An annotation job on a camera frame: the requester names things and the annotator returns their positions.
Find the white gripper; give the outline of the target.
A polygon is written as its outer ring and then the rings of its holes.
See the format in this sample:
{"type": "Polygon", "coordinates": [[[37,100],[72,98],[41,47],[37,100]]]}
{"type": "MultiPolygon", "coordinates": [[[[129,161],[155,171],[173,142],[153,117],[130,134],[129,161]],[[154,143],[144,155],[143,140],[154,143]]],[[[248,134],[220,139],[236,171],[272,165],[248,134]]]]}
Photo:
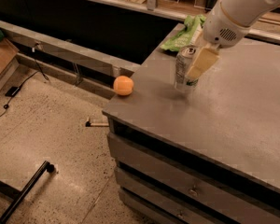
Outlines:
{"type": "MultiPolygon", "coordinates": [[[[235,22],[218,1],[209,12],[203,25],[203,39],[222,48],[236,45],[249,32],[249,27],[244,27],[235,22]]],[[[217,49],[201,47],[194,55],[194,59],[186,72],[189,80],[198,79],[205,71],[219,59],[217,49]]]]}

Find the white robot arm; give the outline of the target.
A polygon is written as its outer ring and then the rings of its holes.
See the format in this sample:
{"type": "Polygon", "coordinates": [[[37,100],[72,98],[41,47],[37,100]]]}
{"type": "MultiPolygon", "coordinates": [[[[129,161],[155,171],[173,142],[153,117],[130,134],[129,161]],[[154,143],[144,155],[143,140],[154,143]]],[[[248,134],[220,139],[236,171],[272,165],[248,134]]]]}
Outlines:
{"type": "Polygon", "coordinates": [[[220,49],[236,45],[263,14],[279,6],[280,0],[218,0],[195,41],[186,79],[197,80],[217,62],[220,49]]]}

